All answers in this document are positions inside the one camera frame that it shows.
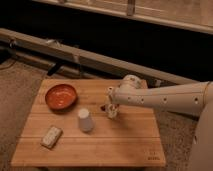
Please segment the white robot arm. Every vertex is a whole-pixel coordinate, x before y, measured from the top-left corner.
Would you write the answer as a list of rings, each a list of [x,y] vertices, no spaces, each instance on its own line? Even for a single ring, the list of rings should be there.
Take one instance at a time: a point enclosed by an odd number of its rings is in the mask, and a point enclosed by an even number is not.
[[[143,89],[142,80],[126,75],[108,88],[106,112],[115,118],[119,105],[164,109],[199,118],[187,171],[213,171],[213,82]]]

